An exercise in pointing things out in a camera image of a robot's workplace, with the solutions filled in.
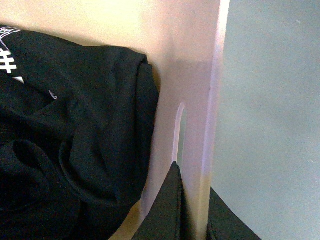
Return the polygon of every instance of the small logo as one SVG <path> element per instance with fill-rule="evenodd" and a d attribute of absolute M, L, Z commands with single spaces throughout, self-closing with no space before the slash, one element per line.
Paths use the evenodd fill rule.
<path fill-rule="evenodd" d="M 58 97 L 55 96 L 55 95 L 52 93 L 52 91 L 49 90 L 49 93 L 50 93 L 51 97 L 52 97 L 54 100 L 57 100 Z"/>
<path fill-rule="evenodd" d="M 0 70 L 6 70 L 6 72 L 8 74 L 12 73 L 12 69 L 17 69 L 16 65 L 10 65 L 10 63 L 14 63 L 15 60 L 13 57 L 8 57 L 9 55 L 11 55 L 11 53 L 9 51 L 3 51 L 2 48 L 0 48 L 0 64 L 4 64 L 4 65 L 0 65 Z"/>

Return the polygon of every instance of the beige surface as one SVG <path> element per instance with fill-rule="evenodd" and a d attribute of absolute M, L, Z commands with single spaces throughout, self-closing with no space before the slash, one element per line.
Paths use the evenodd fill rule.
<path fill-rule="evenodd" d="M 182 178 L 190 226 L 205 239 L 214 131 L 228 0 L 2 0 L 0 23 L 82 44 L 145 53 L 161 94 L 147 186 L 112 239 L 130 239 L 177 160 L 182 110 L 187 110 Z"/>

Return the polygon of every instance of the light blue wall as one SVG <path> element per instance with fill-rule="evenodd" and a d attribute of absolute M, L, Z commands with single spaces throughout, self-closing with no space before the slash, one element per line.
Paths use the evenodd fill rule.
<path fill-rule="evenodd" d="M 263 240 L 320 240 L 320 1 L 231 0 L 212 187 Z"/>

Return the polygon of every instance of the black cloth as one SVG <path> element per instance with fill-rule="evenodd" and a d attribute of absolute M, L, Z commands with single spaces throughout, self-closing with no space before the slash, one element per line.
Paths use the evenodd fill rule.
<path fill-rule="evenodd" d="M 208 240 L 261 240 L 211 188 Z"/>
<path fill-rule="evenodd" d="M 152 208 L 132 240 L 179 240 L 181 230 L 182 179 L 173 162 Z"/>
<path fill-rule="evenodd" d="M 61 236 L 72 231 L 69 239 L 107 239 L 140 199 L 147 179 L 159 97 L 147 57 L 124 47 L 84 47 L 2 25 L 0 34 L 1 168 L 38 163 L 40 157 L 31 156 L 41 155 L 54 166 L 50 171 L 60 178 L 60 189 L 75 196 L 72 201 L 80 201 L 79 207 L 65 205 L 72 212 L 70 218 L 79 212 L 76 222 L 71 219 L 65 225 L 67 219 L 57 217 L 55 229 L 65 225 Z M 7 152 L 14 156 L 16 143 L 26 143 L 28 154 L 20 154 L 13 163 Z M 41 164 L 37 171 L 47 174 Z M 46 184 L 55 183 L 48 179 Z M 6 187 L 1 191 L 1 199 L 10 195 Z M 33 239 L 43 234 L 56 239 L 47 236 L 42 224 L 49 214 L 29 221 L 29 204 L 46 208 L 48 203 L 37 196 L 30 193 L 30 200 L 12 206 L 13 211 L 5 213 L 9 221 L 1 217 L 0 239 L 27 226 L 37 229 Z M 56 211 L 62 205 L 54 202 L 47 207 Z M 20 224 L 13 222 L 17 218 Z"/>

